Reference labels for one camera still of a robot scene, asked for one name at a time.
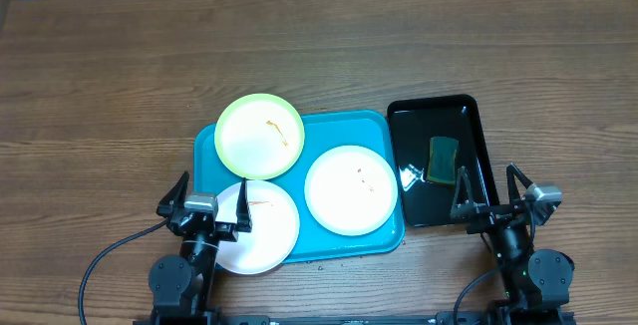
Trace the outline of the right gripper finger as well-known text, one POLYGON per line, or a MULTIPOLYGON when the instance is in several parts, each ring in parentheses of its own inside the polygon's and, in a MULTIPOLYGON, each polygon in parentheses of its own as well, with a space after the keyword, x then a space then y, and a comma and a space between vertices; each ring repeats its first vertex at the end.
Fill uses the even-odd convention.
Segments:
POLYGON ((517 185, 520 183, 524 189, 532 185, 532 181, 517 167, 515 163, 510 163, 506 170, 507 193, 510 203, 520 200, 520 193, 517 185))
POLYGON ((470 177, 464 166, 458 169, 457 175, 451 215, 469 215, 475 209, 470 177))

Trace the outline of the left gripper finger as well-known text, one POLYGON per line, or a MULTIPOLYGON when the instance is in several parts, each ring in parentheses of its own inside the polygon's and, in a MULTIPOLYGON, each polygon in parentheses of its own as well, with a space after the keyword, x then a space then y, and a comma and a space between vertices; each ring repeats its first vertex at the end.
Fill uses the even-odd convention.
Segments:
POLYGON ((189 182, 189 172, 185 171, 173 188, 159 201, 156 214, 171 217, 178 209, 183 208, 189 182))
POLYGON ((252 220, 247 198, 247 179, 240 183, 236 204, 236 224, 239 232, 250 232, 252 230, 252 220))

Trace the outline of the green and yellow sponge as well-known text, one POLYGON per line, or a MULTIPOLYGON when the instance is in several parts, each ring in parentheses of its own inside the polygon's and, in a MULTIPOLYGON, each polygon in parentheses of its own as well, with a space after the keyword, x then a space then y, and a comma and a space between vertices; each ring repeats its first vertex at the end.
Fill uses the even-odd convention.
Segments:
POLYGON ((432 137, 426 180, 443 185, 456 184, 459 142, 448 137, 432 137))

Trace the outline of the white plate with grey rim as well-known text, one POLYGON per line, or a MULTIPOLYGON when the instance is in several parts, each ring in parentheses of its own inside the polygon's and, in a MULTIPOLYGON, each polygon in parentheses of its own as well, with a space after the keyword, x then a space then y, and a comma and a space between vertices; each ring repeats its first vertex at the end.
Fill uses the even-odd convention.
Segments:
POLYGON ((398 186, 388 162, 361 146, 340 146, 309 168, 304 196, 314 219, 344 236, 371 233, 390 218, 398 186))

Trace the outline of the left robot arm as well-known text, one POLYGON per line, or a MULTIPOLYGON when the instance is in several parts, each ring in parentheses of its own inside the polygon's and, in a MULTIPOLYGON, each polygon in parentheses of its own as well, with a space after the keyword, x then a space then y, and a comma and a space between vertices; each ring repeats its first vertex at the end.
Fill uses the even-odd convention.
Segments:
POLYGON ((209 306, 216 257, 222 242, 236 242, 252 230, 247 181, 240 183, 235 221, 221 221, 212 193, 188 193, 189 173, 159 201, 157 215, 181 239, 179 254, 159 259, 151 268, 154 296, 151 324, 226 324, 221 311, 209 306))

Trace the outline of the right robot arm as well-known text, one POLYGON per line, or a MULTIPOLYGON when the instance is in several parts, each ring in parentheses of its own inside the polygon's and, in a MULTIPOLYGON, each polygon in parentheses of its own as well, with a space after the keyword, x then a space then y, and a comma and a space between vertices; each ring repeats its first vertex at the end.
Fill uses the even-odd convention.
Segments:
POLYGON ((569 302, 575 265, 563 252, 536 249, 536 230, 562 203, 554 185, 531 181, 515 165, 506 168, 509 203, 489 205, 474 199, 468 171, 457 171, 450 217, 478 234, 494 255, 496 267, 471 281, 458 296, 453 324, 573 324, 574 315, 561 310, 569 302), (483 312, 461 312, 464 298, 481 282, 500 276, 505 297, 483 312))

